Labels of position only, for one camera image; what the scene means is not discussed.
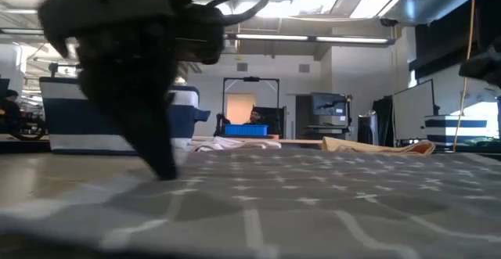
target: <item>yellow cable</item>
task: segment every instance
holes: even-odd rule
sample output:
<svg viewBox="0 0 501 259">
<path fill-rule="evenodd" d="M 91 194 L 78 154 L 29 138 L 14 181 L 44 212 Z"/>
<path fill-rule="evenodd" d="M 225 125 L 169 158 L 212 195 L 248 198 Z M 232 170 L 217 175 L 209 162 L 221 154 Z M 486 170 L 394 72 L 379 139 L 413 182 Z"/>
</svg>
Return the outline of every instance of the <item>yellow cable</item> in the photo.
<svg viewBox="0 0 501 259">
<path fill-rule="evenodd" d="M 470 37 L 468 39 L 467 60 L 469 60 L 470 56 L 471 56 L 471 46 L 473 44 L 473 25 L 474 25 L 474 19 L 475 19 L 475 0 L 471 0 Z M 456 151 L 457 137 L 458 137 L 458 133 L 460 131 L 461 117 L 463 116 L 463 111 L 464 111 L 464 98 L 466 97 L 466 94 L 467 94 L 467 84 L 468 84 L 468 79 L 465 77 L 464 81 L 463 81 L 463 94 L 461 95 L 460 116 L 459 116 L 459 118 L 457 120 L 456 134 L 454 135 L 454 146 L 452 148 L 452 151 L 454 151 L 454 152 Z"/>
</svg>

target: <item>wheel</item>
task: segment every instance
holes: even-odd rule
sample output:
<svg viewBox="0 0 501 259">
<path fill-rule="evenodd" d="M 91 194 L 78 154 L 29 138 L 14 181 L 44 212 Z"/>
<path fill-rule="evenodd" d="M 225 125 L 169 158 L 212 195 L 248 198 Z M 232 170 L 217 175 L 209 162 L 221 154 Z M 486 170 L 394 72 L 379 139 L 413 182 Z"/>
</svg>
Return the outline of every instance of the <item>wheel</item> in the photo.
<svg viewBox="0 0 501 259">
<path fill-rule="evenodd" d="M 28 135 L 23 134 L 22 133 L 23 126 L 31 127 L 34 134 L 28 134 Z M 45 121 L 43 121 L 40 118 L 22 119 L 21 122 L 19 123 L 19 127 L 9 128 L 9 134 L 12 137 L 25 142 L 38 141 L 45 135 L 46 132 L 47 132 L 47 126 L 45 124 Z"/>
</svg>

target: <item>seated person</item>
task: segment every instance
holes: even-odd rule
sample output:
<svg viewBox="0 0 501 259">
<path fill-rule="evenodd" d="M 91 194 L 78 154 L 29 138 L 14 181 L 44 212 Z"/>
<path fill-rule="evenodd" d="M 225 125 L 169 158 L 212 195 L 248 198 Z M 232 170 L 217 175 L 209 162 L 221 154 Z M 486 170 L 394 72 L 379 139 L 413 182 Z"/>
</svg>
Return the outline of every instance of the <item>seated person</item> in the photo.
<svg viewBox="0 0 501 259">
<path fill-rule="evenodd" d="M 262 124 L 262 117 L 257 111 L 253 111 L 250 113 L 249 117 L 249 122 L 247 122 L 244 125 L 249 125 L 249 124 Z"/>
<path fill-rule="evenodd" d="M 7 117 L 21 117 L 21 108 L 17 105 L 17 97 L 19 94 L 14 90 L 7 90 L 5 99 L 2 101 L 2 112 Z"/>
</svg>

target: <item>computer monitor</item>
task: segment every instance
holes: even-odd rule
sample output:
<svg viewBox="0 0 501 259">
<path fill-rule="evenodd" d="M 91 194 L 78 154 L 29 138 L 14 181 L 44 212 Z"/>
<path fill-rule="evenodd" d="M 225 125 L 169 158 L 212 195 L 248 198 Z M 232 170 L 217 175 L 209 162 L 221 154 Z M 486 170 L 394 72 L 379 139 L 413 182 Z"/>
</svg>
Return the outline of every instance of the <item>computer monitor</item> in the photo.
<svg viewBox="0 0 501 259">
<path fill-rule="evenodd" d="M 312 93 L 313 114 L 346 117 L 346 96 L 330 93 Z"/>
</svg>

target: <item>tan cloth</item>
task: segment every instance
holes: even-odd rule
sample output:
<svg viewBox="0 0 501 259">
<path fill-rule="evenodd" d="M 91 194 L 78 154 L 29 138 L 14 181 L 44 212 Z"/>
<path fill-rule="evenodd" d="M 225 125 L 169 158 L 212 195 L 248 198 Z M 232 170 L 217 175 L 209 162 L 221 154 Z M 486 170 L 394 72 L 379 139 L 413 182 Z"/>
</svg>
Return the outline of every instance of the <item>tan cloth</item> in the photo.
<svg viewBox="0 0 501 259">
<path fill-rule="evenodd" d="M 322 150 L 344 153 L 394 153 L 429 155 L 435 150 L 435 144 L 430 141 L 421 141 L 403 148 L 391 148 L 386 146 L 372 146 L 360 142 L 351 142 L 337 138 L 324 137 Z"/>
</svg>

